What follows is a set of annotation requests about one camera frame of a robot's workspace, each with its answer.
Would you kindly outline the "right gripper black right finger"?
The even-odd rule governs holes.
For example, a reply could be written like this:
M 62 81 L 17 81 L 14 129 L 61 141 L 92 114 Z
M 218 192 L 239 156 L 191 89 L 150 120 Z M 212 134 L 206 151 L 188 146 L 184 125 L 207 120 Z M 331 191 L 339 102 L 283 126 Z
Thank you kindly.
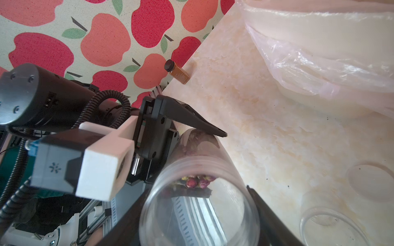
M 258 246 L 303 246 L 255 189 L 247 186 L 247 190 L 256 205 L 260 219 Z

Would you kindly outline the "tall clear jar of rosebuds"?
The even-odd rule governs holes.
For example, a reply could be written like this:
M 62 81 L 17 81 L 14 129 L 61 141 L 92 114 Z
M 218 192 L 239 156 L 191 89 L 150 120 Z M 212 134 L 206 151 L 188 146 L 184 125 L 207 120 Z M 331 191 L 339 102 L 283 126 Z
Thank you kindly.
M 311 191 L 303 195 L 300 236 L 306 246 L 369 246 L 361 228 L 341 209 L 333 194 Z

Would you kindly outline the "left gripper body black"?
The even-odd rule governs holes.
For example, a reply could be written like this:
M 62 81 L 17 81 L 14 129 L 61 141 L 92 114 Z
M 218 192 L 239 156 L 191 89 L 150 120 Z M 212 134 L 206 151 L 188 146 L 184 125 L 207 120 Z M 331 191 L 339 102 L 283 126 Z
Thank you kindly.
M 152 184 L 162 171 L 178 139 L 178 131 L 167 116 L 171 102 L 173 99 L 164 95 L 143 99 L 132 139 L 135 150 L 128 184 L 135 185 L 140 181 Z

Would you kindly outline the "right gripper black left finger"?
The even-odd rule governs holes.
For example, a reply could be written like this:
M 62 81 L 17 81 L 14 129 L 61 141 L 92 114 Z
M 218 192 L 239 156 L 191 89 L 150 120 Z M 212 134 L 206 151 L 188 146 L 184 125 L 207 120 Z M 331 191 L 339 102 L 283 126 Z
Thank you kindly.
M 97 246 L 140 246 L 139 222 L 150 190 L 146 190 Z

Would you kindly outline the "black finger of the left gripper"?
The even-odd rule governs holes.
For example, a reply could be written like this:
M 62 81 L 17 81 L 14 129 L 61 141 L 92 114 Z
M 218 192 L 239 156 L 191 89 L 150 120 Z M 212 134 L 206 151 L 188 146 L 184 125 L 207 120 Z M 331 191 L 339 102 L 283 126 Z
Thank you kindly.
M 175 122 L 202 130 L 208 134 L 227 137 L 227 133 L 204 119 L 190 105 L 169 96 L 158 95 L 159 114 Z

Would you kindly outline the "clear jar lid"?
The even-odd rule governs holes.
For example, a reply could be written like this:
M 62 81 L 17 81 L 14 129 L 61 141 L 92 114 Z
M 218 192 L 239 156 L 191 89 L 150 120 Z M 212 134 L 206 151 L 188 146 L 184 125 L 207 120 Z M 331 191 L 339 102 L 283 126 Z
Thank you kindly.
M 377 163 L 353 166 L 347 171 L 350 187 L 367 200 L 378 203 L 394 199 L 394 172 Z

